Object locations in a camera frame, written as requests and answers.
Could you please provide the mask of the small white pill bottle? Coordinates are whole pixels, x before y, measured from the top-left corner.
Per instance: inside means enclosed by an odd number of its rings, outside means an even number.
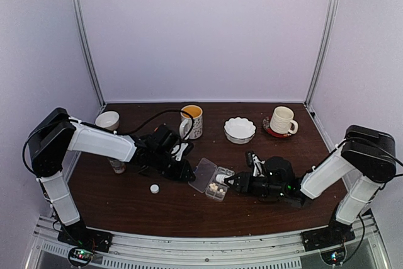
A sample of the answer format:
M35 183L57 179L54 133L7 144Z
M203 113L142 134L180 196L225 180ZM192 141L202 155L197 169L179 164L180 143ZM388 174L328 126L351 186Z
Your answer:
M217 183L224 184L224 183L225 183L225 180L226 180L228 177L229 177L229 176L224 175L224 174L218 174L218 175L216 175L216 177L215 177L215 181L216 181Z

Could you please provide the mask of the clear plastic pill organizer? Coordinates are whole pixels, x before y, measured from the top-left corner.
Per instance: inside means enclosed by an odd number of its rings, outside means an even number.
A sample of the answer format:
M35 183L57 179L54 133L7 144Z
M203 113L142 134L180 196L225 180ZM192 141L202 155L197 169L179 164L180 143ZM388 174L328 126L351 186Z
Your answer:
M208 189L208 186L210 183L219 184L215 181L216 175L224 174L230 177L235 175L235 172L227 168L217 166L215 163L211 162L206 158L202 158L198 163L198 165L196 166L194 174L196 176L196 179L195 181L190 181L188 183L189 186L195 189L197 192L204 193L208 198L211 198L218 202L222 202L226 196L229 187L225 184L220 184L223 186L225 190L223 194L220 194L211 192Z

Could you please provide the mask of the small white bottle cap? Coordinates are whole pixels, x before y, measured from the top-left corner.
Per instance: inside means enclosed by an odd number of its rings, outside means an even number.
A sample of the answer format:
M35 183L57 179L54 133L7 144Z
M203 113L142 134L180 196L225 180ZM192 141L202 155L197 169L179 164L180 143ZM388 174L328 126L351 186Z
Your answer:
M157 194L157 193L159 193L159 191L160 191L159 185L157 185L157 184L152 184L152 185L150 186L150 192L151 192L152 194Z

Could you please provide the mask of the grey-capped orange label bottle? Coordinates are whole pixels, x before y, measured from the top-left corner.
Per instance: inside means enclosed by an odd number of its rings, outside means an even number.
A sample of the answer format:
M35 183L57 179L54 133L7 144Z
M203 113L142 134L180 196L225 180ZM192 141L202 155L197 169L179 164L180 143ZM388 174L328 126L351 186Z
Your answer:
M121 162L117 159L109 159L109 162L116 174L120 175L126 171L126 165L124 162Z

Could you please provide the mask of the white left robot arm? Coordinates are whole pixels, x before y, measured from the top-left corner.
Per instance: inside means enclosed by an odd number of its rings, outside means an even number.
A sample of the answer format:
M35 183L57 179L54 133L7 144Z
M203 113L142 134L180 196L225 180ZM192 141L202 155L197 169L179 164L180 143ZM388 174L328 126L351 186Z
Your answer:
M54 109L32 130L22 149L22 160L44 189L60 223L67 227L66 236L76 246L91 239L63 175L68 152L94 154L138 167L156 169L173 181L195 181L186 155L193 144L161 124L152 133L137 135L131 130L119 133L72 117L64 108Z

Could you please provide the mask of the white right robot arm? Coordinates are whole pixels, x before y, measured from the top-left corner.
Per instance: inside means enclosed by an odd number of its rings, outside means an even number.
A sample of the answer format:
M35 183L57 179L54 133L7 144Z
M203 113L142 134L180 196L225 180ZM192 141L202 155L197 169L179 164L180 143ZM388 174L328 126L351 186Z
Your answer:
M332 224L323 230L327 244L337 244L347 234L363 208L375 197L382 186L393 180L399 160L395 140L385 132L351 125L344 139L318 166L297 177L292 165L280 156L261 161L253 152L246 153L250 171L230 177L218 176L219 183L238 193L245 193L269 201L285 201L294 207L303 207L319 197L335 182L352 171L359 177L338 203L332 215Z

